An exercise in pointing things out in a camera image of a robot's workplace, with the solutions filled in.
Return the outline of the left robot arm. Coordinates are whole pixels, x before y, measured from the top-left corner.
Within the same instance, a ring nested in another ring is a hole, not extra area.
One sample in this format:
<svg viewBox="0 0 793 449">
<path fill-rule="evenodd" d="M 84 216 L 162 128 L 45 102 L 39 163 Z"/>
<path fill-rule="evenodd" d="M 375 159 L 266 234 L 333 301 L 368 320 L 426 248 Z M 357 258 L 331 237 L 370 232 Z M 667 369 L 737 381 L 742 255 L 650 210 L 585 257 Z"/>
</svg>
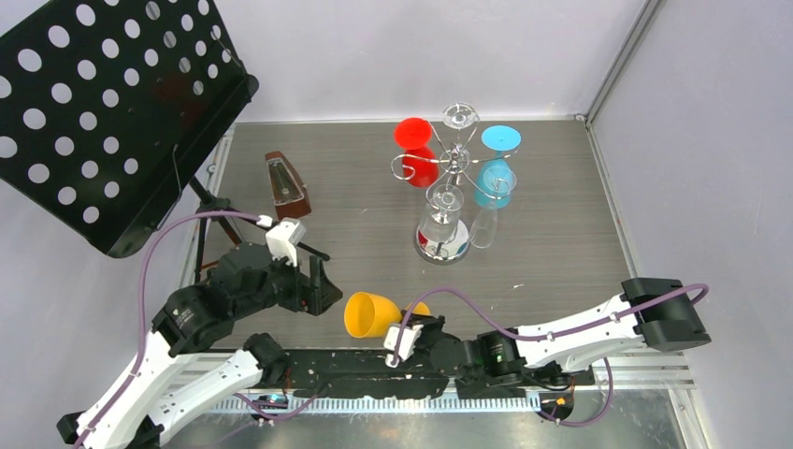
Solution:
<svg viewBox="0 0 793 449">
<path fill-rule="evenodd" d="M 88 410 L 64 415 L 58 432 L 65 443 L 83 448 L 159 448 L 215 402 L 257 384 L 284 383 L 287 354 L 260 333 L 219 368 L 168 392 L 173 379 L 229 336 L 237 321 L 275 306 L 319 316 L 341 297 L 322 258 L 311 256 L 304 274 L 281 250 L 239 245 L 206 280 L 168 297 L 128 371 Z"/>
</svg>

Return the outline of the chrome wine glass rack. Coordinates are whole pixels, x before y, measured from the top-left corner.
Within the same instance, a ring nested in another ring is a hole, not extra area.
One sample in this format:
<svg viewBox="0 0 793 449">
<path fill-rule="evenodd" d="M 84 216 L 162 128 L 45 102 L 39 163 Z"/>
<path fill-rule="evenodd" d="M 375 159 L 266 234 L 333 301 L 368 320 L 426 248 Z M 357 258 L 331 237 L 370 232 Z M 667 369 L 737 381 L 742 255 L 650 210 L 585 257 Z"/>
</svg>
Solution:
<svg viewBox="0 0 793 449">
<path fill-rule="evenodd" d="M 468 168 L 485 164 L 470 156 L 466 146 L 455 143 L 437 157 L 429 149 L 431 138 L 440 140 L 434 125 L 422 118 L 410 117 L 396 125 L 393 139 L 402 153 L 389 164 L 394 178 L 412 184 L 430 172 L 435 180 L 425 187 L 425 208 L 416 226 L 412 242 L 415 251 L 427 262 L 449 266 L 461 261 L 469 252 L 470 232 L 461 218 L 465 195 L 460 180 L 476 182 Z"/>
</svg>

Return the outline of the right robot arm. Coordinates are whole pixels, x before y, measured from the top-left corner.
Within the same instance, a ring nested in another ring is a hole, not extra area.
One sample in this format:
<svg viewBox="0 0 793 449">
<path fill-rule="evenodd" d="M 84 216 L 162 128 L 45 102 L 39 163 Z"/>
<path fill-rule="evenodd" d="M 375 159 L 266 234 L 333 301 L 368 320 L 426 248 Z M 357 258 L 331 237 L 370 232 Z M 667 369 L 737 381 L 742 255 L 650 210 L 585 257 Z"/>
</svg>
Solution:
<svg viewBox="0 0 793 449">
<path fill-rule="evenodd" d="M 544 324 L 504 327 L 487 318 L 492 331 L 473 340 L 443 332 L 442 320 L 416 312 L 415 301 L 387 331 L 385 363 L 397 368 L 424 355 L 460 397 L 507 398 L 527 386 L 564 391 L 594 362 L 629 350 L 681 352 L 711 342 L 695 308 L 706 284 L 632 278 L 621 286 L 589 310 Z"/>
</svg>

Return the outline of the yellow wine glass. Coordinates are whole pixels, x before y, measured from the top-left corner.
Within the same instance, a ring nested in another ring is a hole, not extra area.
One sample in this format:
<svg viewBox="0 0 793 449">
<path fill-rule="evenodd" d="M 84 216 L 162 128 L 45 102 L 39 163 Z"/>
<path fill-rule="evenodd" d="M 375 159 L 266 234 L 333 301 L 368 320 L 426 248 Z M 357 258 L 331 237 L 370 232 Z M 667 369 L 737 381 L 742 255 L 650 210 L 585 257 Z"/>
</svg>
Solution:
<svg viewBox="0 0 793 449">
<path fill-rule="evenodd" d="M 386 335 L 391 325 L 402 321 L 403 312 L 387 297 L 356 292 L 346 302 L 343 322 L 355 339 L 379 338 Z"/>
</svg>

